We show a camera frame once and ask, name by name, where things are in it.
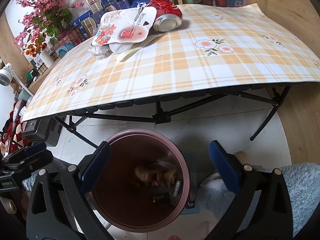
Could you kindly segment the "clear plastic bag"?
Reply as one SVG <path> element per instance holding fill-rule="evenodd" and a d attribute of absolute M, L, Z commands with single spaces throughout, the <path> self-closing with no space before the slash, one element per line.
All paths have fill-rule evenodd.
<path fill-rule="evenodd" d="M 109 45 L 105 46 L 91 46 L 88 49 L 88 52 L 95 57 L 96 60 L 103 60 L 108 58 L 111 54 L 112 51 L 109 48 Z"/>

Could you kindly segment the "floral white snack bag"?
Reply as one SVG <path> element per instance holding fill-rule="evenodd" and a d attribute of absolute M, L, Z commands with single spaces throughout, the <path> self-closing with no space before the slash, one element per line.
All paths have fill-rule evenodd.
<path fill-rule="evenodd" d="M 92 45 L 143 42 L 148 37 L 156 15 L 157 10 L 154 7 L 107 12 L 100 20 L 100 27 L 93 37 Z"/>

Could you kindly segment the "white cylindrical vase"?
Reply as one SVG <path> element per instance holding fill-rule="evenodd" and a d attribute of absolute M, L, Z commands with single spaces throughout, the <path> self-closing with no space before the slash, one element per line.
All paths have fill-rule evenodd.
<path fill-rule="evenodd" d="M 55 60 L 50 56 L 50 54 L 46 50 L 43 50 L 40 53 L 39 58 L 47 68 L 49 68 L 55 62 Z"/>

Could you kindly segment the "dark red trash bin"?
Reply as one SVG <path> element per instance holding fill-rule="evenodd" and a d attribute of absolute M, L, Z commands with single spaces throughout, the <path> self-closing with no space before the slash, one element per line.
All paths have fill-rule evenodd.
<path fill-rule="evenodd" d="M 117 228 L 138 233 L 173 222 L 190 190 L 180 149 L 149 129 L 127 129 L 106 142 L 111 154 L 89 193 L 99 214 Z"/>

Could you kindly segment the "orange flowers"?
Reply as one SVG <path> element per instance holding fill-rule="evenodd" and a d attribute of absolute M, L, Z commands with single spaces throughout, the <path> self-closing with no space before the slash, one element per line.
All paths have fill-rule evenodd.
<path fill-rule="evenodd" d="M 41 54 L 46 48 L 46 42 L 39 42 L 38 40 L 36 40 L 35 42 L 25 46 L 23 52 L 25 53 L 25 55 L 37 57 L 37 55 Z"/>

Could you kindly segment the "crushed red soda can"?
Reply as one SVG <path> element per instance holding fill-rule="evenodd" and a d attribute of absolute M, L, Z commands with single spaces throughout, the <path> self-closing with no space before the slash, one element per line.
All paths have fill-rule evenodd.
<path fill-rule="evenodd" d="M 157 32 L 166 33 L 179 28 L 182 25 L 183 14 L 179 7 L 169 0 L 151 0 L 147 7 L 157 10 L 153 29 Z"/>

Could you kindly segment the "yellow plaid tablecloth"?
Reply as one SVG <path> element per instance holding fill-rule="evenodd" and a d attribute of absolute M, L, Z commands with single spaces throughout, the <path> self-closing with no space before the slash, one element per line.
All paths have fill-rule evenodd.
<path fill-rule="evenodd" d="M 180 6 L 183 25 L 124 62 L 98 60 L 87 40 L 37 90 L 23 120 L 178 92 L 255 83 L 317 82 L 319 58 L 257 4 Z"/>

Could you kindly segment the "white desk fan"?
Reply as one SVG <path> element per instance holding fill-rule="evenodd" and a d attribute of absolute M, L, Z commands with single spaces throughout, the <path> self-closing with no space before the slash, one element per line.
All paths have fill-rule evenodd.
<path fill-rule="evenodd" d="M 18 75 L 15 73 L 15 71 L 12 68 L 12 65 L 10 63 L 7 63 L 0 72 L 0 78 L 1 78 L 1 85 L 2 86 L 9 86 L 14 80 L 23 90 L 25 90 L 30 96 L 34 96 L 34 94 L 26 87 L 26 85 L 20 80 Z"/>

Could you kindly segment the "pink cherry blossom bouquet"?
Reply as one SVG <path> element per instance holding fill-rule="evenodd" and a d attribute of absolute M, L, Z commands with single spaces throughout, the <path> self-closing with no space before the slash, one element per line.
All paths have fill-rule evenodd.
<path fill-rule="evenodd" d="M 46 37 L 50 37 L 50 43 L 62 38 L 71 25 L 71 10 L 83 7 L 84 2 L 65 4 L 65 0 L 14 0 L 23 8 L 30 8 L 20 23 L 23 30 L 14 38 L 14 44 L 22 50 L 30 50 L 28 43 L 42 45 Z"/>

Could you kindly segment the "woven plaid basket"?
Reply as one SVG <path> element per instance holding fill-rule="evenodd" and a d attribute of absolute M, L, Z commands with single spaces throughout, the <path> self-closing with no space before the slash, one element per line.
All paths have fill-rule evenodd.
<path fill-rule="evenodd" d="M 53 45 L 53 50 L 60 58 L 63 58 L 70 50 L 87 39 L 79 27 L 75 26 L 59 42 Z"/>

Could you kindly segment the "black folding table frame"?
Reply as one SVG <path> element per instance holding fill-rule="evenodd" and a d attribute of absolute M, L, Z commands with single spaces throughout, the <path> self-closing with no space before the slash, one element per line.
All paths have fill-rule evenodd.
<path fill-rule="evenodd" d="M 104 105 L 85 107 L 82 109 L 70 110 L 62 113 L 53 114 L 51 116 L 58 124 L 67 129 L 70 133 L 89 144 L 93 148 L 98 146 L 81 135 L 76 128 L 86 119 L 98 120 L 112 120 L 124 122 L 146 122 L 156 125 L 167 124 L 172 121 L 172 117 L 195 108 L 207 105 L 214 101 L 223 99 L 227 96 L 234 96 L 237 98 L 244 98 L 254 100 L 257 102 L 268 103 L 272 105 L 270 113 L 265 120 L 261 123 L 259 128 L 250 137 L 250 141 L 254 141 L 261 131 L 271 121 L 273 116 L 277 113 L 278 109 L 282 106 L 287 97 L 291 85 L 289 83 L 271 83 L 260 85 L 240 85 L 229 86 L 223 88 L 203 89 L 193 92 L 183 92 L 175 94 L 165 94 L 161 96 L 151 96 L 147 98 L 140 98 L 135 100 L 125 100 L 115 103 L 107 103 Z M 165 111 L 162 108 L 163 102 L 178 100 L 180 98 L 198 98 L 196 101 L 186 105 Z M 99 114 L 98 111 L 109 111 L 115 108 L 128 108 L 134 105 L 147 105 L 155 104 L 155 113 L 152 116 L 129 116 L 129 115 L 115 115 L 115 114 Z"/>

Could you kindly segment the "light blue fluffy robe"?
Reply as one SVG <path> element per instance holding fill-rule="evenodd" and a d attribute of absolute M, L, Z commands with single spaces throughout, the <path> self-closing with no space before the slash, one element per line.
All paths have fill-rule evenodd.
<path fill-rule="evenodd" d="M 200 206 L 217 224 L 207 239 L 318 239 L 319 165 L 234 165 L 205 179 Z"/>

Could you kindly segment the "brown paper wrapper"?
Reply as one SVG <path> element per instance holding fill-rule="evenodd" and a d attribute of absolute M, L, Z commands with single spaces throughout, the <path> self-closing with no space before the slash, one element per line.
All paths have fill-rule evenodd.
<path fill-rule="evenodd" d="M 135 175 L 151 194 L 159 195 L 168 193 L 175 197 L 175 186 L 180 181 L 180 172 L 178 168 L 168 161 L 157 160 L 155 162 L 146 162 L 135 168 Z"/>

